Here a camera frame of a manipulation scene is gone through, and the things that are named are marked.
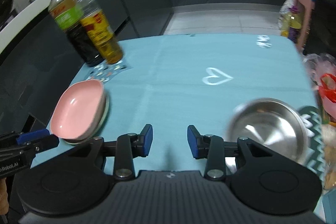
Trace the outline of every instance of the light blue table surface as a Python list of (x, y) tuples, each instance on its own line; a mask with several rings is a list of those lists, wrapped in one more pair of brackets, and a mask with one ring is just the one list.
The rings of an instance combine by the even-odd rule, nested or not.
[[(269, 36), (271, 48), (257, 46), (252, 34), (164, 35), (121, 41), (125, 59), (133, 69), (104, 84), (110, 94), (110, 113), (100, 135), (105, 141), (125, 133), (140, 133), (145, 124), (154, 136), (147, 158), (134, 159), (139, 170), (201, 170), (187, 142), (187, 126), (226, 139), (234, 109), (247, 101), (271, 97), (295, 109), (316, 106), (302, 61), (287, 38)], [(219, 85), (203, 79), (207, 68), (232, 77)], [(72, 81), (82, 81), (84, 65)], [(226, 79), (207, 78), (209, 83)], [(35, 166), (73, 146), (60, 140), (57, 148), (39, 153)], [(105, 172), (112, 173), (113, 158)]]

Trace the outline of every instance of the tiled floor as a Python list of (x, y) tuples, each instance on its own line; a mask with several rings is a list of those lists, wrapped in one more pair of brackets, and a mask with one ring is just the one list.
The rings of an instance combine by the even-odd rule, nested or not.
[(280, 35), (277, 12), (256, 10), (203, 10), (175, 13), (165, 34), (251, 33)]

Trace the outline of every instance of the dark liquid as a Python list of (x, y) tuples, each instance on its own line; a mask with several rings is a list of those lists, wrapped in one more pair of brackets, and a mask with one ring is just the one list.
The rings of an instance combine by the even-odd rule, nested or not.
[(79, 22), (66, 30), (66, 34), (70, 43), (89, 67), (96, 66), (104, 60)]

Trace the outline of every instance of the bottle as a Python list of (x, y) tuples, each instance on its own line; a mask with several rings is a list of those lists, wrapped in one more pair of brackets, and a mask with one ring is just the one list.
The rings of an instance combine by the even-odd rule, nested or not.
[(289, 11), (282, 19), (281, 36), (288, 37), (292, 13)]
[(120, 61), (124, 53), (97, 1), (76, 1), (84, 13), (80, 22), (100, 54), (108, 64)]
[(291, 20), (289, 24), (288, 38), (292, 40), (295, 44), (297, 43), (297, 38), (300, 34), (300, 29), (302, 26), (301, 18), (299, 17), (299, 10), (296, 6), (291, 9)]
[(104, 60), (80, 23), (83, 12), (75, 0), (51, 0), (48, 12), (88, 66), (96, 66)]

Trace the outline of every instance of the black frying pan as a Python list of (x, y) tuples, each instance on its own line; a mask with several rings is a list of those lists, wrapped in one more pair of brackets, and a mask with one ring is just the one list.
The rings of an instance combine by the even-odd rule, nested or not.
[(0, 0), (0, 31), (9, 18), (13, 7), (13, 0)]

